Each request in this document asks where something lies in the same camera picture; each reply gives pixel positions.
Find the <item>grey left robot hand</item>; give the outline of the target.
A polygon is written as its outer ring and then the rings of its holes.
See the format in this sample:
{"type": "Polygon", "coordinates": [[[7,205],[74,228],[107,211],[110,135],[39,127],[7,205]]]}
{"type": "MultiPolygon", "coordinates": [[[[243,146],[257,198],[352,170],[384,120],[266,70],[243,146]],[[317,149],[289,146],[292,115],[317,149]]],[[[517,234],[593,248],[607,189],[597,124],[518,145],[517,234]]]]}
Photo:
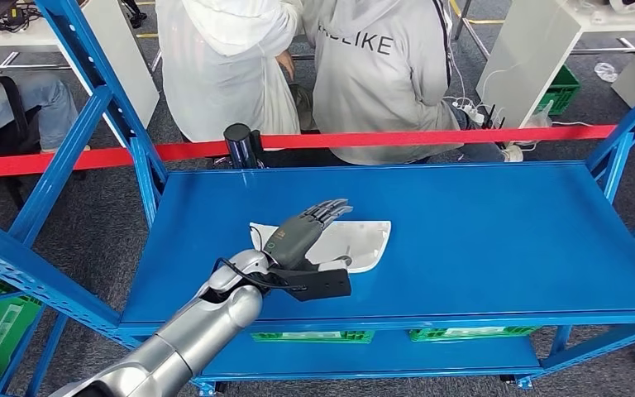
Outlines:
{"type": "Polygon", "coordinates": [[[352,206],[346,198],[314,204],[283,222],[268,238],[262,251],[283,270],[316,270],[306,257],[324,230],[352,206]]]}

